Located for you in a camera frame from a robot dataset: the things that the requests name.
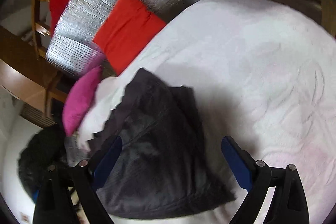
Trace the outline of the silver foil insulation panel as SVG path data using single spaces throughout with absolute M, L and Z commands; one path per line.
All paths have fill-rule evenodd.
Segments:
M 68 75 L 81 76 L 104 53 L 93 42 L 100 26 L 118 0 L 70 0 L 51 38 L 46 60 Z M 165 22 L 174 19 L 185 8 L 183 0 L 141 0 L 150 11 Z

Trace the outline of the red pillow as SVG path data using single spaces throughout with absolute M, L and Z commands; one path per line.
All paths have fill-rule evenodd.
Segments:
M 141 0 L 118 0 L 93 42 L 120 75 L 165 26 Z

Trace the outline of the magenta pillow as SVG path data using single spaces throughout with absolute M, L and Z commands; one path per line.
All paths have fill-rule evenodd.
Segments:
M 80 126 L 82 119 L 94 101 L 101 77 L 102 67 L 97 66 L 80 77 L 71 88 L 62 113 L 66 136 L 71 136 Z

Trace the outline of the grey garment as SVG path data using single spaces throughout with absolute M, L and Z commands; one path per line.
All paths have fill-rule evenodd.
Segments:
M 67 136 L 64 141 L 67 164 L 70 167 L 75 167 L 80 161 L 88 159 L 88 152 L 79 148 L 77 139 L 78 135 L 73 134 L 72 136 Z

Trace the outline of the black puffer coat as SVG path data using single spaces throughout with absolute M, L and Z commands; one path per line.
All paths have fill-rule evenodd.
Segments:
M 68 167 L 65 137 L 63 128 L 58 124 L 53 124 L 33 135 L 21 152 L 18 160 L 18 176 L 31 199 L 33 192 L 40 190 L 44 175 L 50 165 L 60 168 Z

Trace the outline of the white bed blanket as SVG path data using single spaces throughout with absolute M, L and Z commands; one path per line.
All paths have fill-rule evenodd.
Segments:
M 105 79 L 77 144 L 103 129 L 144 68 L 194 89 L 213 172 L 236 199 L 172 223 L 228 223 L 245 197 L 221 153 L 231 135 L 255 159 L 294 164 L 311 223 L 335 206 L 335 38 L 298 11 L 267 0 L 201 0 L 172 20 L 120 76 Z

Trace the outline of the wooden column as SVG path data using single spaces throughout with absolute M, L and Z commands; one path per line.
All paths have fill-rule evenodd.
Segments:
M 56 88 L 62 76 L 33 46 L 1 27 L 1 87 L 51 117 L 52 101 L 64 103 L 67 94 Z

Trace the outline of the blue jacket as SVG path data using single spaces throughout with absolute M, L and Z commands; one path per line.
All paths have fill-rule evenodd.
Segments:
M 33 199 L 33 202 L 34 202 L 34 203 L 37 202 L 38 195 L 39 195 L 39 190 L 36 190 L 35 192 L 33 192 L 32 199 Z

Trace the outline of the dark quilted jacket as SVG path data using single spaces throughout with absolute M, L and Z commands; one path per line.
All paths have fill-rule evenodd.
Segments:
M 92 159 L 119 136 L 123 148 L 104 186 L 106 211 L 128 219 L 184 217 L 234 199 L 209 169 L 192 88 L 172 87 L 145 69 L 127 84 L 121 103 L 88 142 Z

